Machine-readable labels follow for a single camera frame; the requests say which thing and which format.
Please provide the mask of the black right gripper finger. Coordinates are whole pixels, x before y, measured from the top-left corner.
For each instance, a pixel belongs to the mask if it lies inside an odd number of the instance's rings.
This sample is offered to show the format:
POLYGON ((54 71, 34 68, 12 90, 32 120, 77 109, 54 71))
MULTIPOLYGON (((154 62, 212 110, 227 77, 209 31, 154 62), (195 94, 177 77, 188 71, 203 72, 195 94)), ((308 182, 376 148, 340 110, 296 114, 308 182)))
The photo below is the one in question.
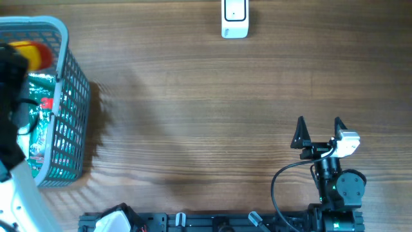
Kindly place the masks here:
POLYGON ((336 117, 334 119, 334 131, 335 131, 335 138, 341 138, 341 131, 347 130, 347 127, 344 125, 343 121, 340 117, 336 117))
POLYGON ((291 141, 290 147, 292 149, 304 149, 309 148, 312 145, 312 141, 309 132, 304 121, 304 117, 300 116, 297 120, 297 126, 294 133, 294 137, 291 141))

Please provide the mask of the red yellow sauce bottle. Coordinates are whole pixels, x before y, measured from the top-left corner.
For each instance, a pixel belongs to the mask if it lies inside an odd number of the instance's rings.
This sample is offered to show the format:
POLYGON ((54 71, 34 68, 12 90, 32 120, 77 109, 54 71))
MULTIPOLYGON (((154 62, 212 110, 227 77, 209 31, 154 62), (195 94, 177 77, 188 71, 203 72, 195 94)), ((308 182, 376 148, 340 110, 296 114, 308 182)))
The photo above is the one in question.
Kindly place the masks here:
POLYGON ((45 44, 36 41, 16 41, 9 45, 28 60, 29 71, 43 70, 53 65, 53 52, 45 44))

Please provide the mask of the green 3M gloves packet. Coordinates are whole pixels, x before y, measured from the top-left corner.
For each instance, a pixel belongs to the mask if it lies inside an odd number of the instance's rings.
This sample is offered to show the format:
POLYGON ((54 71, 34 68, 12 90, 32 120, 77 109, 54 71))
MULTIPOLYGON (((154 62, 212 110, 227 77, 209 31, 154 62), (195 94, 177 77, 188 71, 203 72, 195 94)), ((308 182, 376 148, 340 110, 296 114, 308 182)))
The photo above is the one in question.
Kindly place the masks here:
POLYGON ((42 73, 28 74, 23 97, 29 102, 20 105, 23 124, 19 127, 17 143, 26 156, 32 177, 38 176, 44 163, 54 90, 55 77, 42 73))

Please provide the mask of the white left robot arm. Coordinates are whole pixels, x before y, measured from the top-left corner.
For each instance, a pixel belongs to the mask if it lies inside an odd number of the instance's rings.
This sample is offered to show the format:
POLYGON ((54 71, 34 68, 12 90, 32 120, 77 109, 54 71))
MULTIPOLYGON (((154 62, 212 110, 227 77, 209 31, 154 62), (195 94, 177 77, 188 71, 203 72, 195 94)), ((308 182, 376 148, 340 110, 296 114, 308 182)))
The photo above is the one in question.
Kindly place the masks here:
POLYGON ((1 44, 1 231, 61 231, 45 204, 17 144, 29 71, 48 68, 53 54, 33 41, 1 44))

